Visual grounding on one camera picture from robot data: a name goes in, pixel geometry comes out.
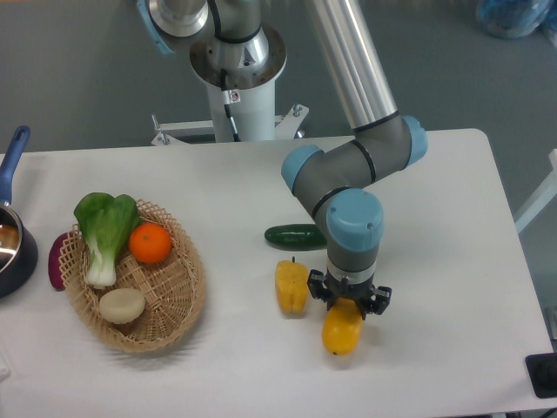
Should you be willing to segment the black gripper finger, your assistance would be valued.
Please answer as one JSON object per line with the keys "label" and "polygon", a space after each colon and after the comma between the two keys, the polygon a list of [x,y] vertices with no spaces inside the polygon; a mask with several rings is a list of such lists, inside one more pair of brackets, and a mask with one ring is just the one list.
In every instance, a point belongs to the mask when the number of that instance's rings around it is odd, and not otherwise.
{"label": "black gripper finger", "polygon": [[329,311],[335,301],[332,289],[329,287],[330,277],[327,273],[312,269],[307,279],[308,290],[315,300],[322,300],[325,303],[326,311]]}
{"label": "black gripper finger", "polygon": [[376,287],[371,285],[366,291],[356,299],[362,320],[368,314],[381,315],[389,307],[392,298],[390,287]]}

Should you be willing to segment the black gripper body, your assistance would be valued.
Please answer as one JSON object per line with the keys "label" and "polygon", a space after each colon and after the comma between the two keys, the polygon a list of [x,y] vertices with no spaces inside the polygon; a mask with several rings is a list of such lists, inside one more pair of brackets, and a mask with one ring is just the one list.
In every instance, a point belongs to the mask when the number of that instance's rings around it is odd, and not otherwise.
{"label": "black gripper body", "polygon": [[373,276],[360,283],[354,283],[348,278],[335,278],[330,272],[325,275],[325,288],[330,293],[326,299],[326,307],[330,310],[340,299],[353,300],[359,310],[372,309]]}

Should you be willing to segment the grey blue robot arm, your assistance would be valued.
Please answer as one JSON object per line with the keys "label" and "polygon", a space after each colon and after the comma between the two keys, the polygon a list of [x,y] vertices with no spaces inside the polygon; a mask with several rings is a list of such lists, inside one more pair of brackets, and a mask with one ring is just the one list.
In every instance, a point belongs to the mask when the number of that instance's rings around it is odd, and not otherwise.
{"label": "grey blue robot arm", "polygon": [[[401,116],[355,1],[309,1],[306,8],[353,139],[329,152],[304,145],[281,175],[327,241],[327,268],[309,274],[314,299],[351,300],[361,315],[382,314],[392,291],[373,277],[384,232],[383,208],[367,187],[423,158],[425,130]],[[158,51],[165,39],[189,39],[191,67],[205,84],[218,142],[274,140],[275,82],[286,63],[282,37],[257,1],[139,1]]]}

